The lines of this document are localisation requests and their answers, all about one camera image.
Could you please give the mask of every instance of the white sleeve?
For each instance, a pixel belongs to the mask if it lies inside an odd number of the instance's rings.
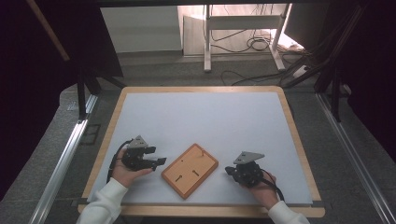
[[[77,223],[113,223],[120,215],[120,204],[128,191],[117,180],[110,181],[95,193],[95,199],[88,204],[78,218]]]
[[[291,211],[283,201],[279,201],[275,204],[268,212],[268,216],[275,222],[275,224],[309,223],[305,216]]]

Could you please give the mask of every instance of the human arm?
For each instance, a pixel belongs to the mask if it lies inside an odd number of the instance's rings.
[[[263,172],[264,178],[272,183],[276,177],[270,173]],[[248,189],[253,196],[268,210],[268,216],[275,224],[305,224],[309,223],[305,216],[291,211],[285,202],[280,201],[273,188],[264,183]]]
[[[134,180],[152,172],[151,169],[130,171],[120,160],[124,153],[122,149],[110,181],[95,193],[94,201],[84,208],[77,223],[113,223],[120,215],[121,200]]]

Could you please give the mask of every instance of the metal bracket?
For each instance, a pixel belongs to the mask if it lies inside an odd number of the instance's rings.
[[[251,161],[256,161],[258,159],[261,159],[264,157],[264,154],[261,153],[254,153],[254,152],[246,152],[243,151],[238,158],[236,158],[235,161],[233,161],[233,164],[247,164]]]

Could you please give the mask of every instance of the human hand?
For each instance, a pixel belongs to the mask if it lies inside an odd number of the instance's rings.
[[[276,177],[271,175],[271,173],[262,172],[264,175],[264,179],[270,181],[275,184]],[[259,201],[267,210],[270,210],[276,203],[279,202],[279,199],[276,196],[276,192],[273,188],[260,182],[257,186],[248,189],[253,196]]]
[[[129,188],[134,180],[142,175],[147,175],[152,172],[152,169],[144,169],[139,171],[131,171],[121,161],[126,149],[122,149],[117,155],[116,165],[114,166],[112,177],[120,182],[125,188]]]

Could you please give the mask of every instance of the slot in wooden board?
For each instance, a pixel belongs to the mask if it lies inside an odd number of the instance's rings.
[[[193,144],[162,172],[165,181],[187,199],[218,167],[219,162],[198,144]]]

